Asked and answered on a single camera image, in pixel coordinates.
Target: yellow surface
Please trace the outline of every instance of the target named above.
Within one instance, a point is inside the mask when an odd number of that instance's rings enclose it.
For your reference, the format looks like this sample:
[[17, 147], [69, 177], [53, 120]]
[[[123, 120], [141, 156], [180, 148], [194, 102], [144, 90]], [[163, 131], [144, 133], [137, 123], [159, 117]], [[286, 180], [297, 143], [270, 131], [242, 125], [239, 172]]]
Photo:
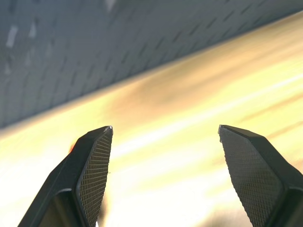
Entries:
[[16, 226], [82, 134], [114, 128], [106, 227], [251, 224], [219, 124], [266, 136], [303, 170], [303, 13], [0, 133], [0, 226]]

